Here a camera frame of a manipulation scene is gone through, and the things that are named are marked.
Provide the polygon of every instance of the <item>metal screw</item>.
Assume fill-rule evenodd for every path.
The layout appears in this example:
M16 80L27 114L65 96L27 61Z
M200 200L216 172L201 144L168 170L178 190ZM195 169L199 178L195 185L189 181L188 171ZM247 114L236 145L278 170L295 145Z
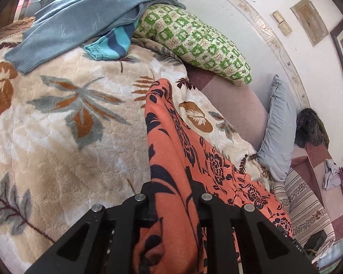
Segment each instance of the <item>metal screw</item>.
M137 194L136 196L134 196L134 199L136 201L142 202L144 199L146 199L146 196L144 194Z
M247 212L253 212L255 210L255 206L252 205L252 204L246 204L244 205L244 209L247 211Z
M94 211L94 212L99 212L99 211L101 211L103 209L103 205L102 204L94 204L93 206L92 206L92 211Z
M205 194L203 194L201 197L202 197L202 199L203 199L204 201L210 201L210 200L212 200L212 195L211 195L211 194L205 193Z

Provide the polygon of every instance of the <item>white wall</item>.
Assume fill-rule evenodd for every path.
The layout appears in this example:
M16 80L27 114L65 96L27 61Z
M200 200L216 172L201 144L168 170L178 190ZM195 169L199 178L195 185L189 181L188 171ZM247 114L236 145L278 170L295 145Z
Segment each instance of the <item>white wall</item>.
M343 72L331 36L313 47L291 7L300 0L247 0L283 43L302 79L311 107L325 124L329 151L343 166ZM311 0L331 32L343 16L331 0ZM280 11L293 32L285 37L270 16Z

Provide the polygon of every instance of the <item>orange blanket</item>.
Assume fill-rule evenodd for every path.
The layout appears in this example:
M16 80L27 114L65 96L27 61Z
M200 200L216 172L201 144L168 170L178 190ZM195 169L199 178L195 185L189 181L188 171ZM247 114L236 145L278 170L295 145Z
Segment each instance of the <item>orange blanket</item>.
M172 95L166 79L155 81L147 92L145 120L159 221L141 232L134 249L135 272L207 272L206 234L198 221L191 180L202 182L207 192L229 205L253 204L292 236L290 220L278 200L192 131L177 113Z

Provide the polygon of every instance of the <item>fur item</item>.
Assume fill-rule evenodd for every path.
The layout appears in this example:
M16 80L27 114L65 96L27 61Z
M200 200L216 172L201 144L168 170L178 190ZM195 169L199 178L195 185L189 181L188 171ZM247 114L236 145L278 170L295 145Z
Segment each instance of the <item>fur item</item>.
M304 148L307 142L314 146L324 143L324 135L320 131L320 119L317 113L311 109L303 109L297 115L297 130L295 143Z

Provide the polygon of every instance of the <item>blue sweater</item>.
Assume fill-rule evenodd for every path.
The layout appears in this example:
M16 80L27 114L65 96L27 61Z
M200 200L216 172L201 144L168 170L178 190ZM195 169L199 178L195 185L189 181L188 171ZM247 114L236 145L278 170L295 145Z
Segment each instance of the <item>blue sweater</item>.
M137 21L155 3L185 9L177 0L56 0L36 13L23 42L5 59L22 74L111 29Z

